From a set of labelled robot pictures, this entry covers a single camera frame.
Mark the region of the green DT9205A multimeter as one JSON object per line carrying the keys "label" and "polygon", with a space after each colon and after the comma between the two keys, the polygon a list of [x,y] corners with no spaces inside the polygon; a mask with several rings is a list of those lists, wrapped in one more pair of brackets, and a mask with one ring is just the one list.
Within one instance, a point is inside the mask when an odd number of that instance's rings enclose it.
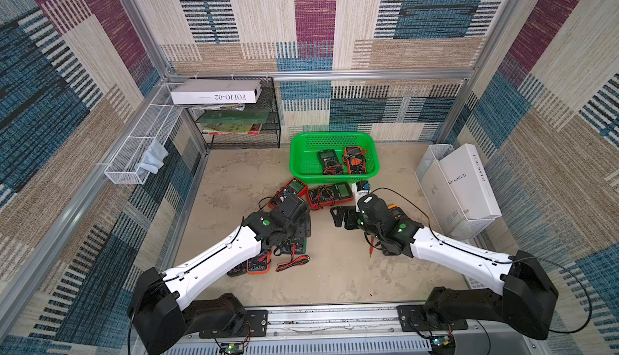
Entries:
{"label": "green DT9205A multimeter", "polygon": [[279,252],[281,255],[303,255],[306,253],[306,242],[306,237],[292,237],[280,246]]}

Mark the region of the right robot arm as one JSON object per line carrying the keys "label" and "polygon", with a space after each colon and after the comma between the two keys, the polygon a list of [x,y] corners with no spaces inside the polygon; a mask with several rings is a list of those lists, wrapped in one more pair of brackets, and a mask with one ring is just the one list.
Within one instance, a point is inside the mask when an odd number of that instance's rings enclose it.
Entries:
{"label": "right robot arm", "polygon": [[433,262],[482,284],[469,290],[435,287],[422,308],[431,327],[457,320],[491,320],[535,340],[548,338],[559,292],[532,254],[482,250],[445,237],[375,194],[330,212],[335,226],[363,231],[383,253]]}

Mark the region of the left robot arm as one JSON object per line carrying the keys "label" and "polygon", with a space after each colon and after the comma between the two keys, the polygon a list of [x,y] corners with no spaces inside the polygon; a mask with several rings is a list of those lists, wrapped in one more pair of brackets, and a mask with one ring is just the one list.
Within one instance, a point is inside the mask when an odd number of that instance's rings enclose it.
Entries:
{"label": "left robot arm", "polygon": [[214,300],[199,295],[239,264],[290,237],[306,237],[309,229],[310,207],[292,195],[268,212],[246,216],[230,235],[189,261],[163,272],[155,267],[143,272],[127,315],[146,352],[162,354],[195,332],[240,333],[246,309],[234,295]]}

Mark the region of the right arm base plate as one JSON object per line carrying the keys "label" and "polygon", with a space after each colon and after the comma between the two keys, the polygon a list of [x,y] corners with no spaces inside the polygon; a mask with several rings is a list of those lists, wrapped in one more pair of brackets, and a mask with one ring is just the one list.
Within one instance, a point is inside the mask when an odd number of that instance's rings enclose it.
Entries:
{"label": "right arm base plate", "polygon": [[436,326],[430,326],[422,314],[421,304],[399,304],[396,306],[399,323],[403,332],[447,332],[465,331],[468,329],[467,321],[457,320],[454,323],[438,323]]}

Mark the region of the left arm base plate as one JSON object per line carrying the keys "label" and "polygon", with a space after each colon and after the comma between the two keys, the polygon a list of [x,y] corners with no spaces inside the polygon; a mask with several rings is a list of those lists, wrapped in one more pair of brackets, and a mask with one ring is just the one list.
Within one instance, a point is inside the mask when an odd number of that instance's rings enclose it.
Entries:
{"label": "left arm base plate", "polygon": [[269,327],[269,311],[266,309],[247,310],[241,323],[235,322],[223,330],[208,329],[199,333],[200,339],[227,339],[266,337]]}

